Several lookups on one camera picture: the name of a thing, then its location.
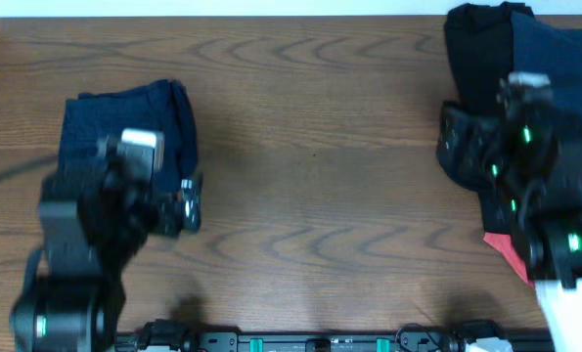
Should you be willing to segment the navy blue shorts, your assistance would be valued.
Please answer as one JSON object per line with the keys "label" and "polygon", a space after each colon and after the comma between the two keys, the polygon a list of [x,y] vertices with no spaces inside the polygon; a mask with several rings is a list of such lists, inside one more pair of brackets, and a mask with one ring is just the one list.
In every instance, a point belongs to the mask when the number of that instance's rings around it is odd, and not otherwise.
{"label": "navy blue shorts", "polygon": [[121,92],[81,93],[66,100],[58,164],[90,167],[100,163],[98,141],[127,128],[164,135],[163,165],[153,179],[160,192],[175,192],[198,168],[197,128],[185,86],[157,80]]}

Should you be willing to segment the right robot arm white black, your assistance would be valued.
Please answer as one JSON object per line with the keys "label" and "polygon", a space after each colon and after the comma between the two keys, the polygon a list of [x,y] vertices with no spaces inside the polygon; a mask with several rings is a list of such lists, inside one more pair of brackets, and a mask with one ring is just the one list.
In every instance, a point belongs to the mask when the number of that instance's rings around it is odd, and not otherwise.
{"label": "right robot arm white black", "polygon": [[582,351],[582,116],[546,103],[480,116],[446,102],[439,120],[439,164],[480,195],[486,225],[508,232],[555,349]]}

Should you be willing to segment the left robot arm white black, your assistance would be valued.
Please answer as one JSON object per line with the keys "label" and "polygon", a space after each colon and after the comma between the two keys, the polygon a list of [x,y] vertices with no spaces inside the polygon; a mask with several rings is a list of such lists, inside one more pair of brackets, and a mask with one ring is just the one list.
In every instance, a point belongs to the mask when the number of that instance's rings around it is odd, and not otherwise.
{"label": "left robot arm white black", "polygon": [[151,234],[201,225],[196,174],[161,193],[124,160],[62,167],[41,188],[44,242],[27,259],[10,314],[18,351],[110,351],[125,303],[122,272]]}

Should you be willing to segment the red garment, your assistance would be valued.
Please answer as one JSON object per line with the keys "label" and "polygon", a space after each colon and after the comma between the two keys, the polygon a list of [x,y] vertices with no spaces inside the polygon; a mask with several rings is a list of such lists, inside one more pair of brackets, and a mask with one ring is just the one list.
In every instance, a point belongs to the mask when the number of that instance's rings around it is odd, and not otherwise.
{"label": "red garment", "polygon": [[530,287],[534,287],[534,283],[528,279],[525,263],[516,253],[510,235],[485,233],[483,240],[504,257],[523,282]]}

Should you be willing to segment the black shirt with lettering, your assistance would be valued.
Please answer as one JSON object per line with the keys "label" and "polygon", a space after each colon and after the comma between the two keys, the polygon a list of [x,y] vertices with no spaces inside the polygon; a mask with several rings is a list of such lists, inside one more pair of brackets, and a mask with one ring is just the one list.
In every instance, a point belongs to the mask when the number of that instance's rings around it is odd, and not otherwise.
{"label": "black shirt with lettering", "polygon": [[[443,26],[449,66],[460,101],[472,114],[500,117],[504,108],[497,102],[499,80],[513,70],[513,28],[511,16],[533,17],[523,3],[498,6],[463,4],[447,14]],[[480,202],[482,227],[486,233],[510,232],[507,211],[490,189],[473,191]]]}

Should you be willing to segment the dark blue garment in pile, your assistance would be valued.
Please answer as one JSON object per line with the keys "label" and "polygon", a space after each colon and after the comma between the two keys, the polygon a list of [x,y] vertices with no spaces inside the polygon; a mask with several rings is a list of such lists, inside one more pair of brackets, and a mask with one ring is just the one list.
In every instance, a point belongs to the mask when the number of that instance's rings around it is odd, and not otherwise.
{"label": "dark blue garment in pile", "polygon": [[558,106],[582,114],[582,29],[560,29],[513,14],[513,70],[544,73]]}

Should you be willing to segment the black mounting rail with clamps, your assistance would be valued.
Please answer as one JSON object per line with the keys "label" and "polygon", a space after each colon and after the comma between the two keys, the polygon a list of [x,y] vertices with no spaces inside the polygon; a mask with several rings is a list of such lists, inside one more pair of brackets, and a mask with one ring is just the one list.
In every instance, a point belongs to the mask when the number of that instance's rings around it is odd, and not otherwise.
{"label": "black mounting rail with clamps", "polygon": [[451,328],[409,323],[390,331],[243,332],[156,320],[120,335],[115,352],[538,352],[555,349],[547,330],[503,330],[492,320]]}

